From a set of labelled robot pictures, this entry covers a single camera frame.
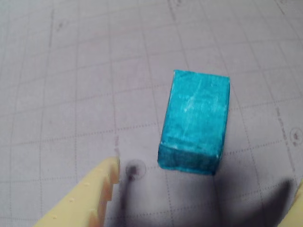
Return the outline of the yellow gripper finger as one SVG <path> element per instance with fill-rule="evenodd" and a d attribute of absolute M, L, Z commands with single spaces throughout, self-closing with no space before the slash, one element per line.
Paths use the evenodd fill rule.
<path fill-rule="evenodd" d="M 283 219 L 284 227 L 303 227 L 303 182 L 296 191 L 293 204 Z"/>
<path fill-rule="evenodd" d="M 110 157 L 93 168 L 36 227 L 102 227 L 113 185 L 119 183 L 120 159 Z"/>

